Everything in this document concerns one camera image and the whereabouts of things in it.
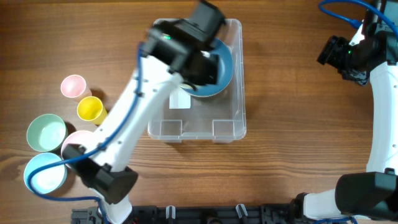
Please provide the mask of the cream cup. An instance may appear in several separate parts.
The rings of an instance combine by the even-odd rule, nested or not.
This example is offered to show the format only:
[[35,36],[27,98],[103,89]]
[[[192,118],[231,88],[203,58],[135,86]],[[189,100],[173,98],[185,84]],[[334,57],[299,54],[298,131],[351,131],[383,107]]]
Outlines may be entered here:
[[191,83],[181,83],[180,84],[180,88],[184,89],[184,90],[189,90],[189,91],[196,91],[197,90],[197,86]]

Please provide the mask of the clear plastic storage container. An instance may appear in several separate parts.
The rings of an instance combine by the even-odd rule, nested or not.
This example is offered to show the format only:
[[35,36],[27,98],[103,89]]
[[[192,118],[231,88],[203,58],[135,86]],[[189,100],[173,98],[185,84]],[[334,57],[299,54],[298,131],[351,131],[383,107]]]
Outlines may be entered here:
[[168,97],[149,121],[147,133],[151,138],[167,142],[232,142],[246,135],[243,28],[239,20],[227,19],[225,31],[220,40],[228,46],[234,62],[229,85],[215,96],[190,95],[190,109],[171,110]]

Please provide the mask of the yellow cup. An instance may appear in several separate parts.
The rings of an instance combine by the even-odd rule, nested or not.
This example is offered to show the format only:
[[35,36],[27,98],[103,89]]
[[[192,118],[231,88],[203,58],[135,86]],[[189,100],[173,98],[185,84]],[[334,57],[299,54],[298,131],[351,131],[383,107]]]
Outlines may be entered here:
[[108,112],[102,101],[95,96],[87,96],[77,106],[77,115],[83,121],[101,125],[106,119]]

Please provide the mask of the pink cup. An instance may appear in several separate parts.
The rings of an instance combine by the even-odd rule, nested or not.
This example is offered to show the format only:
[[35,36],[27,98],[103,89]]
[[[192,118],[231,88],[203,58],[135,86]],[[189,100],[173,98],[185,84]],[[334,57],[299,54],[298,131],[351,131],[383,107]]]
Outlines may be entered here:
[[60,91],[63,96],[75,101],[80,101],[92,95],[86,80],[80,75],[70,75],[66,77],[60,85]]

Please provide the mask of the pink bowl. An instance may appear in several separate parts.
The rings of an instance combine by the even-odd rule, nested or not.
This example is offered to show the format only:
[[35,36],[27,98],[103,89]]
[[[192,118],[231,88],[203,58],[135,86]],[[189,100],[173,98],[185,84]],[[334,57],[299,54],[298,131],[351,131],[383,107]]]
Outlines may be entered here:
[[80,130],[71,133],[63,142],[61,147],[61,154],[63,154],[65,148],[68,144],[79,144],[84,145],[86,147],[91,147],[94,143],[95,135],[91,131]]

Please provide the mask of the green bowl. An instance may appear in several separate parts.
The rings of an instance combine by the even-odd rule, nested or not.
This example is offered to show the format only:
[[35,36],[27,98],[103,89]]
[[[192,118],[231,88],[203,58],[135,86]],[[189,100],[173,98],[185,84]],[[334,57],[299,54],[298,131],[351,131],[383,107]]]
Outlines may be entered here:
[[67,136],[65,122],[55,114],[38,116],[30,123],[26,133],[28,145],[37,152],[58,150]]

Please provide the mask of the light blue bowl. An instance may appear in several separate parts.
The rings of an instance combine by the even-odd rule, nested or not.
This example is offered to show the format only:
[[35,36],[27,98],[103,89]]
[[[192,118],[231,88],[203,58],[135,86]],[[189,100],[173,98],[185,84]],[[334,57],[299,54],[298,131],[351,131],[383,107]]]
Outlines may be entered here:
[[[39,167],[60,162],[62,159],[53,153],[45,152],[33,157],[26,165],[24,170],[24,182],[28,184],[29,174]],[[32,178],[31,186],[40,194],[48,194],[57,190],[67,178],[67,168],[64,165],[52,167],[39,172]]]

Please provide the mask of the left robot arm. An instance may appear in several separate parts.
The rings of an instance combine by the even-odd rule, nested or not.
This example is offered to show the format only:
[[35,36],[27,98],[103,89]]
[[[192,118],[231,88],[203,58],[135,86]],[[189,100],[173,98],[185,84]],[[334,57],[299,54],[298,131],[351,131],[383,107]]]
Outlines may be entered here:
[[138,174],[129,158],[143,130],[180,85],[196,89],[217,82],[215,48],[221,22],[193,19],[153,25],[137,50],[136,69],[110,114],[95,131],[91,146],[67,146],[62,156],[95,193],[104,222],[124,223],[132,212],[128,194]]

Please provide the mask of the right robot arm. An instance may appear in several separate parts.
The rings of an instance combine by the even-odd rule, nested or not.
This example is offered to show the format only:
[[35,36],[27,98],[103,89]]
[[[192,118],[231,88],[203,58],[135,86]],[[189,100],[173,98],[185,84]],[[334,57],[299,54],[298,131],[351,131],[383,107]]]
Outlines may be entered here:
[[327,222],[364,217],[397,221],[397,37],[380,19],[365,19],[351,40],[331,37],[318,61],[343,78],[370,83],[373,141],[365,172],[341,176],[322,193],[299,194],[293,220]]

